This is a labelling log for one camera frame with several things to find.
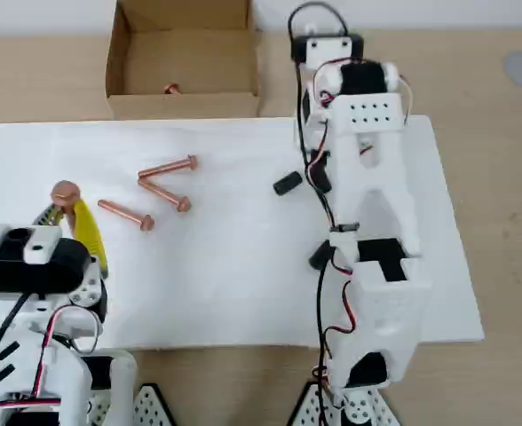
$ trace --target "white board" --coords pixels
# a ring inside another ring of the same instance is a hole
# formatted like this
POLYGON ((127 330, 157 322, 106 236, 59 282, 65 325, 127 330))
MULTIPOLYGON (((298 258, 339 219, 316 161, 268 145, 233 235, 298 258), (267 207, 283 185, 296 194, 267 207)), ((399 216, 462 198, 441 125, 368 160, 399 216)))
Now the white board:
MULTIPOLYGON (((272 188, 301 167, 292 134, 289 118, 0 124, 0 223, 29 224, 61 179, 81 187, 109 259, 101 347, 317 346, 318 274, 307 258, 326 238, 326 217, 307 185, 283 197, 272 188), (197 171, 155 180, 191 199, 179 214, 138 187, 137 171, 187 154, 198 155, 197 171), (151 214, 155 229, 141 233, 98 208, 100 198, 151 214)), ((482 339, 427 117, 412 117, 405 148, 434 282, 423 341, 482 339)), ((325 324, 341 309, 342 283, 327 275, 325 324)))

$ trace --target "white wall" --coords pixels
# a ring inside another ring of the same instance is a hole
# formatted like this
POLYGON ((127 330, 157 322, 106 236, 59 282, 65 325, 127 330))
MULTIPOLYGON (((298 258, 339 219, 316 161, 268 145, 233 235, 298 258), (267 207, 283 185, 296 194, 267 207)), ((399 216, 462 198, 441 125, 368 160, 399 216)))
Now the white wall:
MULTIPOLYGON (((329 2, 353 28, 522 26, 522 0, 329 2)), ((301 0, 254 0, 258 26, 284 29, 290 11, 300 3, 301 0)), ((105 34, 110 29, 114 8, 115 0, 0 0, 0 35, 105 34)))

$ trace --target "cardboard box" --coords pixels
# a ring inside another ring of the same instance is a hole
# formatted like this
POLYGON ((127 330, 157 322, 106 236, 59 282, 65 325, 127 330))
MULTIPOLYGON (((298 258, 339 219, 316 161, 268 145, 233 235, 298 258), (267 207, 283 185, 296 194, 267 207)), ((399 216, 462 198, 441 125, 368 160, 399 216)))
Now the cardboard box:
POLYGON ((249 0, 119 0, 107 58, 115 119, 257 116, 249 0), (165 95, 177 83, 183 94, 165 95))

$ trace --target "black wire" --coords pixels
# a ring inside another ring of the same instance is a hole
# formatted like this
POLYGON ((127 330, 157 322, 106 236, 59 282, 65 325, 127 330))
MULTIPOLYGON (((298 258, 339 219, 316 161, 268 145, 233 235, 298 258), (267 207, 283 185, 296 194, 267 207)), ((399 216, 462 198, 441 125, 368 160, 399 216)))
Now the black wire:
POLYGON ((333 14, 340 24, 342 24, 342 30, 344 31, 344 35, 348 35, 348 25, 346 24, 346 21, 344 18, 342 18, 342 15, 339 11, 337 11, 335 8, 333 8, 331 5, 325 2, 306 2, 301 5, 299 5, 290 15, 289 15, 289 21, 287 22, 287 28, 289 29, 289 39, 292 42, 293 40, 293 20, 295 19, 295 16, 297 13, 301 12, 304 9, 310 9, 311 7, 320 7, 322 9, 326 9, 331 14, 333 14))
POLYGON ((9 314, 6 316, 6 318, 3 321, 3 324, 1 324, 0 327, 0 343, 1 340, 3 340, 3 337, 6 333, 6 330, 8 330, 9 326, 11 325, 12 321, 14 320, 14 317, 16 317, 17 313, 19 313, 20 309, 24 305, 24 303, 28 300, 30 297, 30 294, 23 294, 19 297, 19 300, 14 304, 9 314))
POLYGON ((322 331, 322 284, 324 283, 324 275, 326 274, 326 267, 328 266, 329 260, 334 256, 336 248, 331 248, 328 252, 326 263, 320 270, 320 276, 318 277, 318 287, 316 288, 316 327, 318 328, 318 337, 320 342, 320 352, 318 357, 318 403, 320 406, 320 415, 324 426, 328 426, 326 420, 326 411, 324 410, 324 397, 322 395, 322 371, 324 369, 324 345, 325 338, 324 332, 322 331))
MULTIPOLYGON (((308 9, 308 8, 311 8, 311 7, 320 7, 320 8, 326 9, 327 11, 332 13, 338 19, 340 24, 342 24, 342 29, 344 31, 344 35, 345 36, 348 35, 348 26, 347 26, 344 18, 342 18, 342 15, 340 15, 340 13, 336 9, 334 9, 332 6, 330 6, 329 4, 326 4, 324 2, 307 2, 307 3, 301 4, 300 6, 298 6, 289 15, 289 21, 287 23, 287 28, 288 28, 288 31, 289 31, 289 42, 290 42, 291 51, 293 50, 293 44, 295 42, 295 38, 294 38, 294 35, 293 35, 293 21, 295 19, 295 16, 297 15, 297 13, 301 12, 303 9, 308 9)), ((302 83, 302 78, 301 78, 301 74, 300 74, 300 65, 297 63, 296 60, 294 60, 294 62, 295 62, 295 76, 297 78, 297 128, 298 128, 298 140, 300 142, 301 154, 303 155, 304 176, 305 176, 307 181, 310 181, 308 179, 308 164, 309 164, 309 161, 307 159, 305 135, 303 133, 303 118, 302 118, 302 112, 301 112, 302 111, 302 104, 303 104, 303 83, 302 83)), ((334 220, 334 214, 332 213, 332 209, 330 208, 330 205, 328 204, 328 200, 326 198, 326 195, 324 195, 324 193, 322 193, 322 191, 320 191, 320 189, 316 185, 311 185, 311 186, 312 186, 312 189, 314 189, 314 192, 316 192, 316 196, 318 197, 318 199, 320 201, 320 204, 322 205, 322 208, 324 208, 324 210, 326 211, 327 216, 330 217, 330 224, 332 226, 336 226, 336 223, 335 223, 335 220, 334 220)))

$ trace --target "wooden desk surface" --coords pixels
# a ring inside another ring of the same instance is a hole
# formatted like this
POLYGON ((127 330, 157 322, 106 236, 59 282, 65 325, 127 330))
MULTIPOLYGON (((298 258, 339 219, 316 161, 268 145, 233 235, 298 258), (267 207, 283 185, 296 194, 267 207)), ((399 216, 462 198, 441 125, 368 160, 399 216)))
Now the wooden desk surface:
MULTIPOLYGON (((367 56, 412 82, 433 122, 486 340, 422 346, 386 393, 403 424, 522 426, 522 88, 502 58, 522 31, 374 31, 367 56)), ((0 122, 106 120, 106 38, 0 38, 0 122)), ((262 35, 262 115, 289 115, 282 35, 262 35)), ((316 352, 303 348, 138 353, 181 425, 284 425, 316 352)))

